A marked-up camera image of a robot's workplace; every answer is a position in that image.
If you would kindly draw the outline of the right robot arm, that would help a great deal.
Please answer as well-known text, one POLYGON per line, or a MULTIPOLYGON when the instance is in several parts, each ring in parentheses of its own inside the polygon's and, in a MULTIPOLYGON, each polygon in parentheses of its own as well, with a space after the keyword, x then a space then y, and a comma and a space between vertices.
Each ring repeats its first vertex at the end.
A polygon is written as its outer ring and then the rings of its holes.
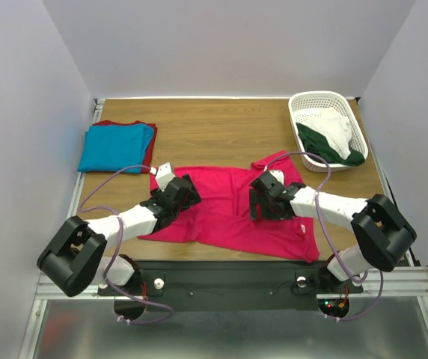
POLYGON ((391 272, 417 238, 413 226, 383 194, 370 199, 341 197, 301 182, 285 185, 280 171, 265 171, 250 184, 251 219, 286 221, 316 218, 351 230, 357 244, 333 257, 320 269, 320 286, 335 292, 346 281, 360 280, 371 269, 391 272))

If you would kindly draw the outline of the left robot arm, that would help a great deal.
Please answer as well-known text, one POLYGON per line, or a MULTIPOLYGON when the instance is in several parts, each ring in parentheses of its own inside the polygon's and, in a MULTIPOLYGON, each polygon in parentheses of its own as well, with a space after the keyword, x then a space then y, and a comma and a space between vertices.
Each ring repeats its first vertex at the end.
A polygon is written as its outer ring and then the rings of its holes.
POLYGON ((69 297, 97 281, 134 294, 141 285, 134 264, 119 254, 111 260, 105 250, 168 227, 181 212, 200 202, 191 177, 185 174, 155 188, 148 200, 125 212, 90 221, 70 217, 38 257, 37 267, 69 297))

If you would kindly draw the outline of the pink t-shirt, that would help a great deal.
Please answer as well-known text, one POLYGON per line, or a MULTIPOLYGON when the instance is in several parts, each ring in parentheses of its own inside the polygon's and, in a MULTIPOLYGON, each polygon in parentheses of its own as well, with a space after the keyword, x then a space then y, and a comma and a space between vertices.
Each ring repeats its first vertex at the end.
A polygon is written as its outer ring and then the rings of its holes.
POLYGON ((280 170, 285 183, 301 182, 301 174, 283 151, 251 163, 250 168, 177 167, 179 177, 191 177, 201 203, 181 212, 169 227, 146 235, 147 241, 188 243, 312 263, 319 250, 312 218, 283 221, 251 220, 250 183, 265 167, 280 170))

